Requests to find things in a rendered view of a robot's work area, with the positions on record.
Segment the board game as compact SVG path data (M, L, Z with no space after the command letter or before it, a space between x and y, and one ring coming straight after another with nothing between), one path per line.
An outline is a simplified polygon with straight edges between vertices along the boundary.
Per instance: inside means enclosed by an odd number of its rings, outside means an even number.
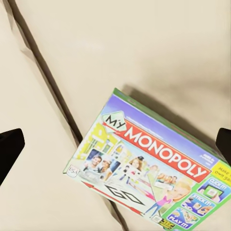
M63 174L166 231L231 199L224 156L114 88Z

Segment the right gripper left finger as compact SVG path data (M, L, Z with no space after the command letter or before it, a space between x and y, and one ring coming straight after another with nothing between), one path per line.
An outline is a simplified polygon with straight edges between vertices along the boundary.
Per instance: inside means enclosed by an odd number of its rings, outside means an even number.
M25 147L21 128L0 133L0 186Z

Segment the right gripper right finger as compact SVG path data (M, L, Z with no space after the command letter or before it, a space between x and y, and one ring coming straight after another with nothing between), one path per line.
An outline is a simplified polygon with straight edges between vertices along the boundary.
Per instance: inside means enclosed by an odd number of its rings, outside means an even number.
M220 128L215 145L231 167L231 130Z

